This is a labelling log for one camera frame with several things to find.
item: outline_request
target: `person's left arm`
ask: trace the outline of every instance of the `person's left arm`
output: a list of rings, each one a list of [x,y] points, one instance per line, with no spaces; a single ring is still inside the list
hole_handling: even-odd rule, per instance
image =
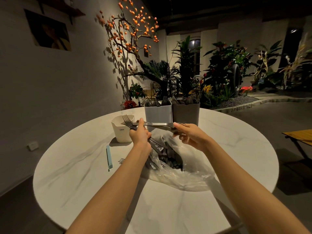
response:
[[[67,234],[117,233],[134,196],[142,168],[151,152],[151,136],[141,118],[137,131],[130,130],[133,148],[116,172],[88,202]]]

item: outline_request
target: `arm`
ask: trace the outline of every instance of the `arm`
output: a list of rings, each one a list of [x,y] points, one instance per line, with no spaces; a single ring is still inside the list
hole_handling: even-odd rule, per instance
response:
[[[151,136],[141,118],[137,131],[130,130],[133,148],[116,172],[99,189],[69,227],[67,234],[117,233],[134,196],[151,152]]]
[[[296,216],[242,169],[211,137],[194,124],[175,127],[183,143],[205,153],[219,181],[250,233],[310,234]]]

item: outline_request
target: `round table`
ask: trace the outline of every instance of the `round table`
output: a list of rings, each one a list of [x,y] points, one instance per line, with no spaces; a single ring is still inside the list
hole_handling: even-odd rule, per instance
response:
[[[33,178],[35,197],[45,214],[61,227],[71,225],[118,168],[120,158],[112,154],[113,168],[108,171],[106,146],[115,137],[111,120],[123,114],[145,119],[143,107],[95,118],[63,135],[41,157]],[[277,156],[258,130],[207,109],[200,109],[199,127],[264,187],[274,190],[279,174]],[[131,147],[132,143],[118,149],[125,157]],[[209,191],[185,192],[147,180],[131,217],[126,216],[125,232],[213,234],[230,228],[216,198],[233,209],[216,183],[219,187],[212,185]]]

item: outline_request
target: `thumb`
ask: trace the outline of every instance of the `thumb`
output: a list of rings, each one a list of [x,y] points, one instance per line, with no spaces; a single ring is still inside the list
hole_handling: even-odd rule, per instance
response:
[[[186,127],[176,122],[174,122],[174,127],[177,128],[179,131],[183,132],[184,134],[187,134],[189,131],[189,127]]]
[[[140,118],[140,120],[138,122],[138,129],[145,130],[143,118]]]

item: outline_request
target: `dark ceiling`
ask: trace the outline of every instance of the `dark ceiling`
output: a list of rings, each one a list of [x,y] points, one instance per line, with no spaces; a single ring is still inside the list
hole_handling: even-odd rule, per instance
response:
[[[312,15],[311,0],[142,0],[167,34],[215,29],[224,20],[261,16],[263,21]]]

